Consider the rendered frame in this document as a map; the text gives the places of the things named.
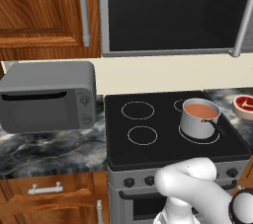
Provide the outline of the black stove hob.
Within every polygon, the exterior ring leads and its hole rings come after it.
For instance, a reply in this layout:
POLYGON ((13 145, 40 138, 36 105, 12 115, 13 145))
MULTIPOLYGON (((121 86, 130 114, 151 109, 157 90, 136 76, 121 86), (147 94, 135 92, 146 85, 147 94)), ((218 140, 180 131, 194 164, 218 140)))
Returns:
POLYGON ((223 134, 200 144, 180 130, 182 104, 207 99, 203 91, 109 95, 104 99, 107 155, 114 171, 160 168, 196 157, 213 162, 243 161, 251 149, 225 116, 223 134))

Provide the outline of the silver saucepan with marinade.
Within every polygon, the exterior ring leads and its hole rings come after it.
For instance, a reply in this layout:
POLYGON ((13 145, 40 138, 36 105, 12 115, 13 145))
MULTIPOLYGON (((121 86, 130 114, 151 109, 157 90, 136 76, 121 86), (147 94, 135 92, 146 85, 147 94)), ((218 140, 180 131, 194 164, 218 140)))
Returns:
POLYGON ((220 108, 213 102, 201 98, 191 98, 182 105, 180 129, 195 139, 207 139, 217 131, 225 136, 224 129, 218 125, 220 108))

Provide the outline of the red raw steak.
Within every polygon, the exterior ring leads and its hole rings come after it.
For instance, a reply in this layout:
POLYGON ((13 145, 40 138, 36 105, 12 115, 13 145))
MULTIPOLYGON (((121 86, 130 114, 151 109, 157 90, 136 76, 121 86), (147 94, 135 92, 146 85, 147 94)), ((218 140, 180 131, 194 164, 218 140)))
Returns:
POLYGON ((253 96, 239 95, 232 101, 232 110, 240 118, 253 120, 253 96))

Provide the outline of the grey toaster oven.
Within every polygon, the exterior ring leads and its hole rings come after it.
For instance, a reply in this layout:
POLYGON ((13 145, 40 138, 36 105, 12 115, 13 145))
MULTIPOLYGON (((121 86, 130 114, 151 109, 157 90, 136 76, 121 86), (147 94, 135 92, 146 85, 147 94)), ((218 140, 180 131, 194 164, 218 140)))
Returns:
POLYGON ((0 79, 0 125, 9 133, 86 129, 95 120, 89 61, 17 63, 0 79))

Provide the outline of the silver microwave oven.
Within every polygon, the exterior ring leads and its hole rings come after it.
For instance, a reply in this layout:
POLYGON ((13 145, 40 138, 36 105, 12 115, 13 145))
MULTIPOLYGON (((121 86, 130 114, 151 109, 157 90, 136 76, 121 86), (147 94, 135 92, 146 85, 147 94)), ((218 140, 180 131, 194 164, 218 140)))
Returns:
MULTIPOLYGON (((105 57, 233 49, 247 0, 100 0, 105 57)), ((241 53, 253 50, 253 11, 241 53)))

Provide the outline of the silver oven front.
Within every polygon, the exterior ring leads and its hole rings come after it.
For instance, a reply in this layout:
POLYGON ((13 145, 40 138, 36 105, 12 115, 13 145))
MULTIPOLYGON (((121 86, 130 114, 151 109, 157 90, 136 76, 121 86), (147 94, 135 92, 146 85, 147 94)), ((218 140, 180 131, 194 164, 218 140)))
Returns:
POLYGON ((229 194, 207 157, 108 171, 111 224, 253 224, 253 188, 229 194))

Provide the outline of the wooden drawer front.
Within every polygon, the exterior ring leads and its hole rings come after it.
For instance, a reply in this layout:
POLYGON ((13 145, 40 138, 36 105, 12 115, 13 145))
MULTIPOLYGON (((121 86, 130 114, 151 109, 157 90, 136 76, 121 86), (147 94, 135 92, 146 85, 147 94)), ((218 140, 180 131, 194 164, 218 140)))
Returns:
POLYGON ((108 204, 107 182, 106 171, 0 180, 0 204, 79 197, 108 204))

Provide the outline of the wooden base cupboard door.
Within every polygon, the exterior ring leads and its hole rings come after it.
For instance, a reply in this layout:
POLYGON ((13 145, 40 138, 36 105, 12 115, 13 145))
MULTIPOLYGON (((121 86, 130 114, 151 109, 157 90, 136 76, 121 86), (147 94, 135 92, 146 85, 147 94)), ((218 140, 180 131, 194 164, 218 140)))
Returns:
POLYGON ((110 224, 106 194, 0 204, 0 224, 99 224, 98 200, 103 224, 110 224))

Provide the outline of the wooden wall cupboard door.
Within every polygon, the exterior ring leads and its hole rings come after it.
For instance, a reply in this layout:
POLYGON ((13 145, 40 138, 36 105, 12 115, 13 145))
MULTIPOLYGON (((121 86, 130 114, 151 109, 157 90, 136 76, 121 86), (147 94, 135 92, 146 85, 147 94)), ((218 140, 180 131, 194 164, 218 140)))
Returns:
POLYGON ((0 0, 0 60, 101 55, 98 0, 87 0, 90 46, 83 43, 80 0, 0 0))

